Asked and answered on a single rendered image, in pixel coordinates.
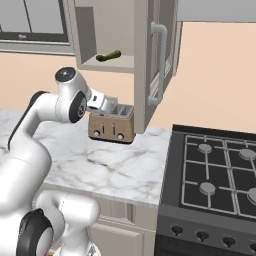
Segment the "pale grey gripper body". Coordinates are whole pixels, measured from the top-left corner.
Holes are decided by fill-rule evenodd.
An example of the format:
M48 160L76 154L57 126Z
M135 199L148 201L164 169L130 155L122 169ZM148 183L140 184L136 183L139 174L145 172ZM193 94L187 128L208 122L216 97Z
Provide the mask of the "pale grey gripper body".
M109 115L117 104L118 99L116 97L106 96L100 107L100 113L104 115Z

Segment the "beige base cabinet door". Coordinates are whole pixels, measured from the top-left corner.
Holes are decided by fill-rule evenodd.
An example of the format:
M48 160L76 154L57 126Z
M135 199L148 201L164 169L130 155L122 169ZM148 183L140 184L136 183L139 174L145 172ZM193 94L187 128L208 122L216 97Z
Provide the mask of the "beige base cabinet door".
M143 235L139 232L94 224L89 233L102 256L143 256Z

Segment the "beige two-slot toaster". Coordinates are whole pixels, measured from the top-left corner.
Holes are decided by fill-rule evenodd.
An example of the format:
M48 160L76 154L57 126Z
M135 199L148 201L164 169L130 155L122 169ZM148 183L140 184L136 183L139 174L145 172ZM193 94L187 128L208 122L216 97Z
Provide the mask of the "beige two-slot toaster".
M109 115L90 114L88 136L94 140L131 144L134 132L134 107L117 104Z

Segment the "green squash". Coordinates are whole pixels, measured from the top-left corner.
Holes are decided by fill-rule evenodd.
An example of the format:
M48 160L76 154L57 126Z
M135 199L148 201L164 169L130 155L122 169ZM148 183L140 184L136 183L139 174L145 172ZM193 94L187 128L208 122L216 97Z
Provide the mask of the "green squash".
M106 55L97 55L96 56L96 60L99 62L105 62L111 59L116 59L119 58L121 56L121 51L120 50L115 50L109 54Z

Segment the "beige drawer front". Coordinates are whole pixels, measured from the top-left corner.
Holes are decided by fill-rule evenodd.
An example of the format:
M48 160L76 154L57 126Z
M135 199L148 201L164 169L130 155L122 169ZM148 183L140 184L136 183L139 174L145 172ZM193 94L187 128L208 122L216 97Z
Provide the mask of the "beige drawer front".
M99 199L101 218L155 231L158 215L156 205L141 202L121 202Z

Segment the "grey framed window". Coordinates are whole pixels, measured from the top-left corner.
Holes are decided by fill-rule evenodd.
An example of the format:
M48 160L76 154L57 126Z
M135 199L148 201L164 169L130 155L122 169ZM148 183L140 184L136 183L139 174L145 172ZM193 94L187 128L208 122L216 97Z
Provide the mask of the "grey framed window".
M0 52L74 56L68 0L0 0Z

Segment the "black gas stove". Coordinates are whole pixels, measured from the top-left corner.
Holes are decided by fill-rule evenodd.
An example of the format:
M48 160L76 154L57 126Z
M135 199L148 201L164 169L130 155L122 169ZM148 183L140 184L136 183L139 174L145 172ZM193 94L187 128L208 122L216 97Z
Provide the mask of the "black gas stove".
M224 237L236 243L228 248ZM256 134L172 128L154 256L256 256Z

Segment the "grey range hood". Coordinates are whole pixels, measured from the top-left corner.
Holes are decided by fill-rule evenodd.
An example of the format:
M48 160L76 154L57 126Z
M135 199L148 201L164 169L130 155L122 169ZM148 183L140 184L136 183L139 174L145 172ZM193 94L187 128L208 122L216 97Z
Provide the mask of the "grey range hood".
M256 23L256 0L179 0L178 20Z

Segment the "beige wall cabinet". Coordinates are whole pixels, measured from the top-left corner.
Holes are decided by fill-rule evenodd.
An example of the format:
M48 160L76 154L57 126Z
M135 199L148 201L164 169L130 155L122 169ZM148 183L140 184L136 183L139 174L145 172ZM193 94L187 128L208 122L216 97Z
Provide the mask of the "beige wall cabinet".
M136 0L68 0L74 51L81 70L134 73ZM115 50L121 56L96 60Z

